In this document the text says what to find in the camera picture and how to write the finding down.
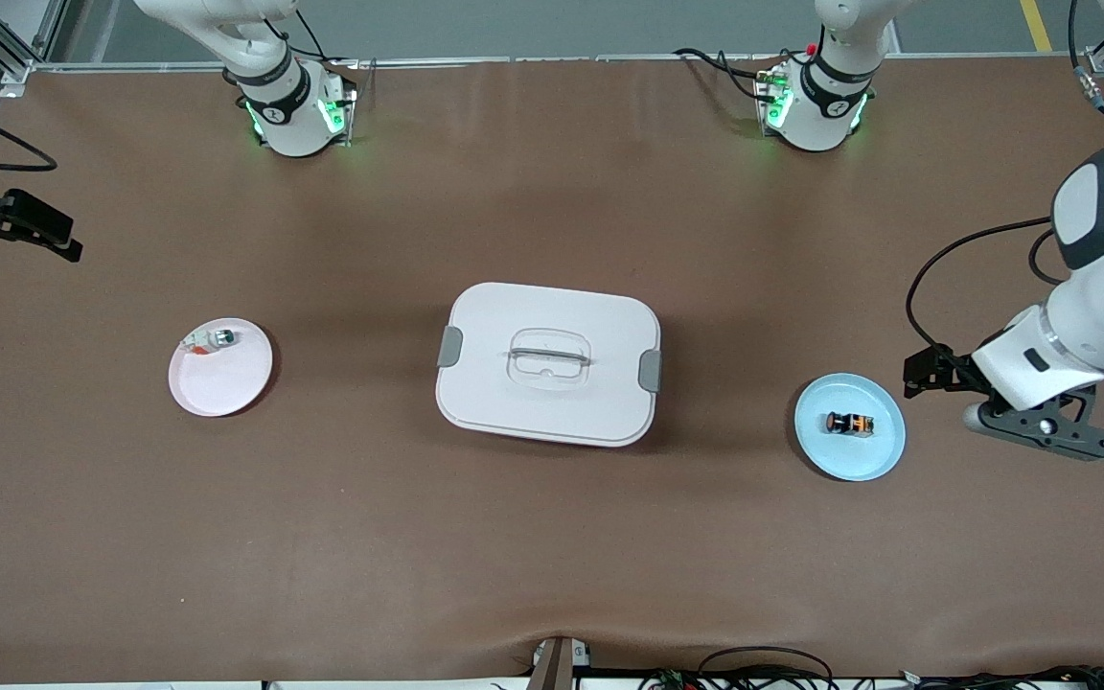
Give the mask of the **white lidded storage box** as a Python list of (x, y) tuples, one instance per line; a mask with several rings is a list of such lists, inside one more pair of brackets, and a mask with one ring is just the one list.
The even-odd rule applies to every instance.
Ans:
[(435, 401), (453, 425), (492, 435), (620, 449), (652, 427), (643, 351), (662, 351), (656, 312), (620, 294), (488, 282), (452, 302), (460, 361)]

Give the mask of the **light blue round plate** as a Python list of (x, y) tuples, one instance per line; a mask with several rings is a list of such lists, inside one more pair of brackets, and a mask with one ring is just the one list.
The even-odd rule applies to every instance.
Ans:
[[(828, 412), (856, 412), (875, 420), (868, 438), (825, 432)], [(802, 390), (793, 411), (794, 439), (824, 474), (850, 482), (875, 480), (901, 460), (907, 425), (896, 401), (871, 379), (856, 373), (828, 373)]]

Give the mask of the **pale pink round plate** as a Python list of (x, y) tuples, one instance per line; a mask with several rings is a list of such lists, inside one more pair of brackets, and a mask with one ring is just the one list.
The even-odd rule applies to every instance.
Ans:
[(234, 317), (209, 320), (193, 331), (200, 329), (232, 329), (238, 344), (213, 355), (188, 355), (178, 349), (180, 340), (168, 363), (168, 389), (188, 412), (227, 418), (256, 403), (270, 385), (276, 373), (270, 335), (258, 323)]

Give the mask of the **brown table cover sheet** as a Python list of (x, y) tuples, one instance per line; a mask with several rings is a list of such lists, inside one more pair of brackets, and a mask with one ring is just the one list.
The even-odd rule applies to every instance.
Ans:
[[(86, 247), (0, 247), (0, 684), (509, 676), (558, 633), (634, 667), (1104, 665), (1104, 461), (976, 435), (938, 392), (871, 482), (815, 471), (792, 429), (824, 373), (901, 393), (923, 262), (1045, 213), (1103, 148), (1064, 61), (896, 60), (831, 153), (678, 61), (364, 84), (352, 145), (310, 160), (253, 144), (212, 73), (40, 74), (0, 103), (59, 161), (0, 191)], [(484, 282), (647, 302), (647, 435), (444, 420), (442, 331)], [(168, 365), (224, 317), (270, 335), (276, 373), (201, 418)]]

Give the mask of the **green white push-button switch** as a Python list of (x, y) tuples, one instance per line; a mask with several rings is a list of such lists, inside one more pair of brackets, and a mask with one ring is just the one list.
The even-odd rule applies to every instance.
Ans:
[(179, 342), (178, 349), (188, 355), (209, 357), (233, 348), (238, 341), (238, 336), (232, 329), (200, 329), (189, 332)]

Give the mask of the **metal table edge rail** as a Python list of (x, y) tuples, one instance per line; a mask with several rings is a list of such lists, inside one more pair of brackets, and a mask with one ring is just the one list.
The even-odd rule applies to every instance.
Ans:
[[(1066, 66), (1070, 56), (1065, 51), (1054, 52), (987, 52), (987, 53), (889, 53), (884, 65), (896, 60), (924, 59), (1061, 59)], [(343, 70), (438, 70), (438, 67), (463, 67), (476, 64), (524, 64), (535, 62), (666, 62), (679, 60), (675, 54), (599, 54), (595, 57), (436, 57), (436, 59), (337, 59), (332, 66)], [(155, 61), (155, 62), (39, 62), (28, 70), (28, 74), (179, 74), (217, 73), (223, 65), (217, 61)]]

